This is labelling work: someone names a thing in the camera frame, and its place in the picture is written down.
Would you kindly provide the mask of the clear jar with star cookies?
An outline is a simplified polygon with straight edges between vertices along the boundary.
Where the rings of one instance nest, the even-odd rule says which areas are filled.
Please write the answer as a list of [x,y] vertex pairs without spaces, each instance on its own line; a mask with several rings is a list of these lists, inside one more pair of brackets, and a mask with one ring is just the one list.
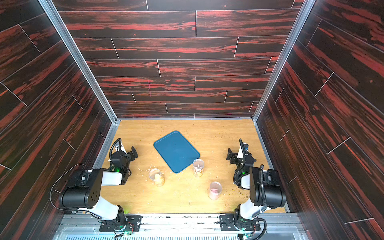
[[201,177],[204,172],[205,163],[201,159],[196,159],[193,161],[193,170],[195,177]]

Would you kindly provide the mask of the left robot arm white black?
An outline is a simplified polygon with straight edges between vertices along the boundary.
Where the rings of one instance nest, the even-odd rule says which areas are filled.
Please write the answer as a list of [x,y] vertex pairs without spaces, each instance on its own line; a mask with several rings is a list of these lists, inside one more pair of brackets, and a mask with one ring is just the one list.
[[59,197],[59,205],[65,210],[87,211],[101,221],[101,230],[123,232],[131,231],[124,209],[114,205],[101,196],[102,186],[125,185],[132,172],[130,162],[138,157],[134,147],[130,152],[120,146],[110,153],[109,169],[76,170]]

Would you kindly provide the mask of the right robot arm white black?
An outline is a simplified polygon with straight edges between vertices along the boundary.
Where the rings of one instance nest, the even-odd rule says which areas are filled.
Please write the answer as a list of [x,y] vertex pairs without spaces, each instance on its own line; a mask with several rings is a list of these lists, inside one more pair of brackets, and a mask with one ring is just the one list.
[[276,170],[264,170],[264,165],[254,167],[256,159],[247,148],[240,148],[238,153],[228,149],[226,160],[236,165],[234,185],[249,191],[249,199],[239,204],[234,211],[232,223],[240,231],[259,230],[260,225],[256,217],[265,211],[282,208],[286,204],[286,195],[281,187],[282,183]]

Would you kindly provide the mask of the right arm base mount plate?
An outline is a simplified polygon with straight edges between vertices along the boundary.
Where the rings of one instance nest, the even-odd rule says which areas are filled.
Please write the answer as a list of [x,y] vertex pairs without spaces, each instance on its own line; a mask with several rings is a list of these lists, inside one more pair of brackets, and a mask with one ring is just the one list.
[[248,220],[235,214],[219,214],[217,222],[221,231],[260,231],[261,227],[258,221]]

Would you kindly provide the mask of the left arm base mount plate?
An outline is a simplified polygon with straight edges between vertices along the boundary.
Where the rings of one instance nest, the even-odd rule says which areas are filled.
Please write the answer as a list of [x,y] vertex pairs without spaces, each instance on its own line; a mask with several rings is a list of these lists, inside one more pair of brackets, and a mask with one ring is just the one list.
[[123,220],[101,220],[100,232],[138,232],[141,227],[142,216],[125,215]]

